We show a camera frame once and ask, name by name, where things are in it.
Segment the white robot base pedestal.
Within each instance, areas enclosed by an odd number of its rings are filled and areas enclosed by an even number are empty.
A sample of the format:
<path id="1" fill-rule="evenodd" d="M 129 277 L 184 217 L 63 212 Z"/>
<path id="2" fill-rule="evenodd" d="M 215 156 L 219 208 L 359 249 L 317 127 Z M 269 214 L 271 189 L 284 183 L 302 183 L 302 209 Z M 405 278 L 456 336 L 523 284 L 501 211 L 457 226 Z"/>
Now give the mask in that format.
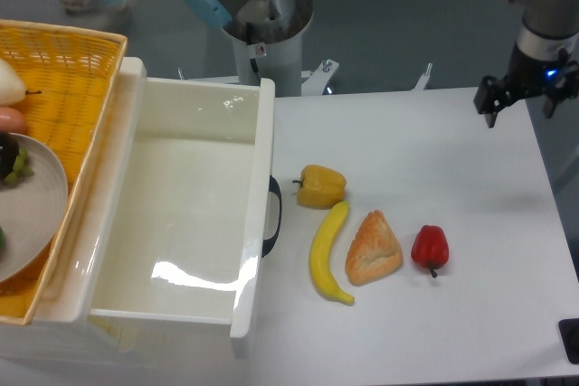
<path id="1" fill-rule="evenodd" d="M 313 0 L 250 0 L 223 28 L 233 46 L 238 81 L 273 80 L 278 97 L 328 93 L 337 61 L 325 59 L 313 71 L 302 69 L 302 38 L 313 14 Z"/>

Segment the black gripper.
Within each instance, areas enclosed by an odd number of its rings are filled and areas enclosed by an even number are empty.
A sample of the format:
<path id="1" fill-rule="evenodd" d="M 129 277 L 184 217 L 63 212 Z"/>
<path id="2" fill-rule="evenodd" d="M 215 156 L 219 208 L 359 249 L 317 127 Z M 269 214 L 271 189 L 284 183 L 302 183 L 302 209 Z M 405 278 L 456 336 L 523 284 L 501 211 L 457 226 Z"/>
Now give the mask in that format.
<path id="1" fill-rule="evenodd" d="M 557 106 L 578 95 L 578 61 L 571 61 L 561 49 L 554 61 L 536 60 L 514 47 L 504 80 L 484 76 L 473 103 L 488 128 L 496 124 L 498 113 L 521 99 L 546 96 L 543 114 L 552 118 Z"/>

